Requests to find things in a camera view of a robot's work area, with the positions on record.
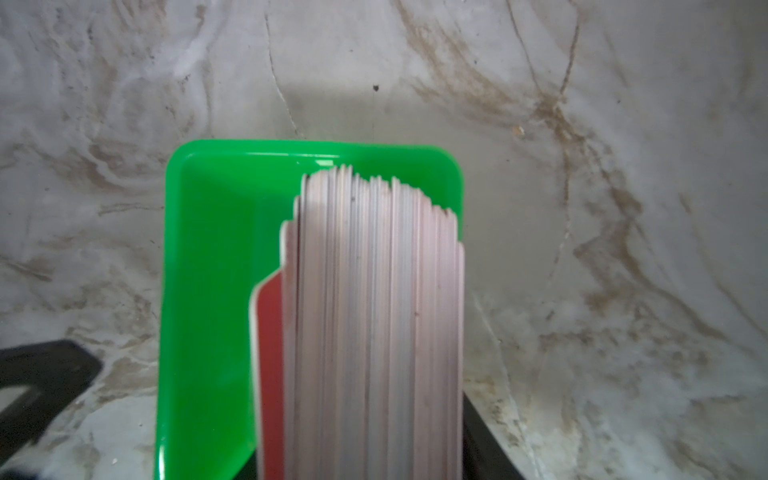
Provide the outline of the green card tray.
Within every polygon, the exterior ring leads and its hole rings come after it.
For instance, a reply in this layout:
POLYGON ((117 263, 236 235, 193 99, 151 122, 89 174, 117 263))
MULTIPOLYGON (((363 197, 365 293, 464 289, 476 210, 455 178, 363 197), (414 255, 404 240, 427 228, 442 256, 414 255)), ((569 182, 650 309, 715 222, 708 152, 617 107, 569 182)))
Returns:
POLYGON ((255 434, 248 303, 279 263, 279 230, 304 176, 349 165, 398 179, 456 213, 464 178, 435 146, 196 140, 165 174, 154 475, 252 479, 255 434))

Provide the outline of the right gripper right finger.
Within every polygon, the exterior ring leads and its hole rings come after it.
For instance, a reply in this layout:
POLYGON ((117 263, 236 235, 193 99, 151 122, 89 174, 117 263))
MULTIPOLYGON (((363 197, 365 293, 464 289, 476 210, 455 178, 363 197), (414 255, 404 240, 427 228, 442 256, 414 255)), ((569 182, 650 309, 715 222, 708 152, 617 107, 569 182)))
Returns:
POLYGON ((524 479, 466 394, 463 395, 463 479, 524 479))

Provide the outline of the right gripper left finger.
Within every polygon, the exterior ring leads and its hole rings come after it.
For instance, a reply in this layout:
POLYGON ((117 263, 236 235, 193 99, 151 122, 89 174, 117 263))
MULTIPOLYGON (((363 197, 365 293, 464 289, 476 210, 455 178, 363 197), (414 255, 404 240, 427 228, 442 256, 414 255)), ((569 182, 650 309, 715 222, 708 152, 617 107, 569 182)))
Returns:
POLYGON ((102 370, 102 361, 71 340, 1 351, 1 387, 24 391, 1 408, 1 462, 36 443, 102 370))

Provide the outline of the cards stack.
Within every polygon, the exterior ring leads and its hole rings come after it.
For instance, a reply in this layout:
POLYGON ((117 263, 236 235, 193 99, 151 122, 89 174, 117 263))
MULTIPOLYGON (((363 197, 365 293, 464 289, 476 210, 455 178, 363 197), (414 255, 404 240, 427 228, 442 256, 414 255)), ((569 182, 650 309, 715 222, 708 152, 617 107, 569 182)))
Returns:
POLYGON ((250 298, 260 478, 461 477, 458 227, 394 178, 302 179, 250 298))

